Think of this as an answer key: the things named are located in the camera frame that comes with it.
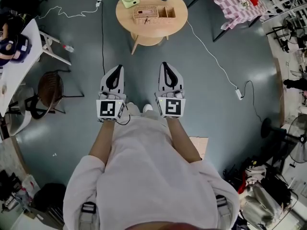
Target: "white t-shirt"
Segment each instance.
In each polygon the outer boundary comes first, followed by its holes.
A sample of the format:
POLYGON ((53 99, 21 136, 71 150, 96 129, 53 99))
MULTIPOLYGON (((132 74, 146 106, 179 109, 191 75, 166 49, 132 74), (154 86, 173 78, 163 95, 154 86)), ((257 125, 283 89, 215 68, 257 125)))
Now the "white t-shirt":
POLYGON ((216 195, 226 197, 232 225, 238 194, 208 161, 186 162, 172 147, 161 122, 131 117, 116 125, 105 166, 85 156, 76 167, 64 199, 64 221, 78 229, 81 206, 97 193, 100 230, 124 230, 153 221, 184 222, 203 229, 218 227, 216 195))

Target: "round wooden table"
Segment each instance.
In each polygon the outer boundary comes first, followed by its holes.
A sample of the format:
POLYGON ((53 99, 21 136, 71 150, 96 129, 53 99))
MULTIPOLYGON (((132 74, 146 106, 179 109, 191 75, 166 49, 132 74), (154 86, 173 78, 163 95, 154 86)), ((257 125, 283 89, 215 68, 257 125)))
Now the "round wooden table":
POLYGON ((174 7, 175 21, 173 24, 135 24, 132 13, 133 7, 126 9, 121 0, 116 6, 116 17, 119 23, 129 32, 135 43, 131 54, 133 55, 138 44, 152 46, 160 43, 164 37, 179 31, 188 19, 188 9, 183 0, 140 0, 136 6, 164 5, 174 7))

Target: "wicker basket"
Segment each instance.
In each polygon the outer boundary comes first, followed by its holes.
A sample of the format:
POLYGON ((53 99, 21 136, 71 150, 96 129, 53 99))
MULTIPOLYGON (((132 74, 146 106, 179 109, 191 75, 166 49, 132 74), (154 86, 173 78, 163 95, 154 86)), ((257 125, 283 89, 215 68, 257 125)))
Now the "wicker basket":
POLYGON ((136 24, 157 24, 157 6, 136 6, 133 8, 133 20, 136 24))
POLYGON ((169 6, 136 6, 133 20, 136 24, 172 24, 176 18, 175 10, 169 6))

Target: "floor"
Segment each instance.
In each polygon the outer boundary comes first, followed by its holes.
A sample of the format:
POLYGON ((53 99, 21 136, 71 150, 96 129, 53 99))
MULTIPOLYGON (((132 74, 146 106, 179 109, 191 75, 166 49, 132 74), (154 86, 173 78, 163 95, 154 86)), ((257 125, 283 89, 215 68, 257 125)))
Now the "floor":
MULTIPOLYGON (((250 83, 246 97, 239 101, 235 89, 215 60, 205 51, 186 24, 179 32, 159 46, 138 46, 130 55, 133 41, 118 23, 115 7, 118 0, 103 0, 104 66, 106 71, 122 64, 125 67, 125 93, 140 108, 154 104, 158 90, 159 68, 163 61, 175 66, 184 77, 187 104, 181 122, 190 136, 209 137, 206 157, 220 173, 225 167, 257 154, 263 140, 261 122, 252 106, 250 83)), ((68 15, 94 10, 96 0, 48 0, 42 14, 49 8, 62 6, 68 15)), ((241 24, 216 43, 225 22, 213 0, 199 0, 189 9, 189 22, 195 33, 225 68, 229 78, 244 92, 244 84, 252 80, 255 87, 255 107, 262 119, 278 121, 279 96, 276 68, 269 43, 260 23, 248 28, 241 24)), ((61 103, 67 114, 48 114, 33 120, 17 135, 25 162, 40 185, 47 182, 66 184, 80 158, 88 154, 101 126, 97 122, 96 105, 102 68, 101 7, 86 17, 66 18, 57 10, 38 20, 40 28, 72 45, 74 53, 60 47, 56 53, 69 58, 72 73, 62 73, 65 93, 84 98, 67 99, 61 103)), ((37 90, 40 77, 48 70, 64 69, 66 65, 45 55, 36 63, 25 81, 37 90)))

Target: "black fan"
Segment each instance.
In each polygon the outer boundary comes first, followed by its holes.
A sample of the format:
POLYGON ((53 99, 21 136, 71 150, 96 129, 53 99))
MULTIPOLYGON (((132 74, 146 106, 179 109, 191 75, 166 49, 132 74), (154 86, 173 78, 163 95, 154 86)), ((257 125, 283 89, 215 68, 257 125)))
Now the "black fan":
POLYGON ((289 151, 291 158, 297 163, 305 163, 307 161, 307 115, 298 116, 291 124, 288 133, 285 129, 274 128, 271 126, 271 120, 266 118, 261 126, 261 136, 267 137, 270 132, 284 133, 284 135, 295 146, 289 151))

